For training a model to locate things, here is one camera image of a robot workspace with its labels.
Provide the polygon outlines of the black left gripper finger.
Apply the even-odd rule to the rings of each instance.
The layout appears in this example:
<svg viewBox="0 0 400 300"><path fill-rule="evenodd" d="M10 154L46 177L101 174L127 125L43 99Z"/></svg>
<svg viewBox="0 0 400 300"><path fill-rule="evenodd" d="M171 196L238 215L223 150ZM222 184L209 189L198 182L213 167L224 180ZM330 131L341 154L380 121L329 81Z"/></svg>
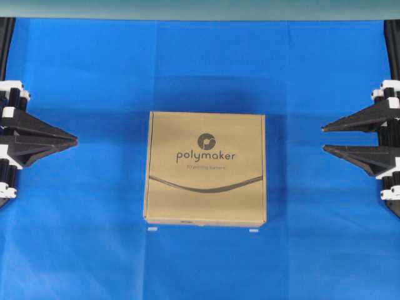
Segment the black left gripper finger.
<svg viewBox="0 0 400 300"><path fill-rule="evenodd" d="M78 144L77 139L1 139L1 169L23 169Z"/></svg>
<svg viewBox="0 0 400 300"><path fill-rule="evenodd" d="M58 127L54 127L27 112L14 112L13 117L2 117L1 126L35 137L54 138L60 139L63 142L78 143L76 136Z"/></svg>

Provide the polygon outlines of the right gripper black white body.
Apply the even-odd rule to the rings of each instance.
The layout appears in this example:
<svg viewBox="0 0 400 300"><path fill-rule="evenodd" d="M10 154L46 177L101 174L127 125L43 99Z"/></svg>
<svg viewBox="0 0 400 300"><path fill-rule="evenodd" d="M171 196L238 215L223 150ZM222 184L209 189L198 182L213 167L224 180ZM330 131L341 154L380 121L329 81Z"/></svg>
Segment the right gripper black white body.
<svg viewBox="0 0 400 300"><path fill-rule="evenodd" d="M383 167L375 176L382 181L381 199L390 210L399 209L399 81L385 80L372 92L383 120L378 122L379 147L389 151L388 167Z"/></svg>

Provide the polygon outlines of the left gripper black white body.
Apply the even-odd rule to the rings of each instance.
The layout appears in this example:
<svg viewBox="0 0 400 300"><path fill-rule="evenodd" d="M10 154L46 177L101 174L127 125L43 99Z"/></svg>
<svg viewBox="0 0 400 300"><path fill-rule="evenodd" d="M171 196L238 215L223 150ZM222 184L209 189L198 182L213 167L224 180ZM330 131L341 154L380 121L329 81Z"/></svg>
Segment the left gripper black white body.
<svg viewBox="0 0 400 300"><path fill-rule="evenodd" d="M13 118L17 109L26 111L30 93L24 90L21 81L1 81L1 208L17 196L18 171L23 167L9 154L9 136L17 135L15 129L3 124L6 118Z"/></svg>

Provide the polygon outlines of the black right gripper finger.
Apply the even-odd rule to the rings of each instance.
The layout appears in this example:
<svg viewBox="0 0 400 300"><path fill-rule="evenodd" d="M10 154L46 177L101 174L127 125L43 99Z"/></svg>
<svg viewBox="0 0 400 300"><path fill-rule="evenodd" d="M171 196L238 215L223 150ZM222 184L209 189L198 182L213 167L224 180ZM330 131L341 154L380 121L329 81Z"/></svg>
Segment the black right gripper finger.
<svg viewBox="0 0 400 300"><path fill-rule="evenodd" d="M391 119L399 118L399 98L389 97L350 116L342 117L321 128L322 132L374 132Z"/></svg>
<svg viewBox="0 0 400 300"><path fill-rule="evenodd" d="M358 166L376 179L399 171L398 147L325 145L323 150Z"/></svg>

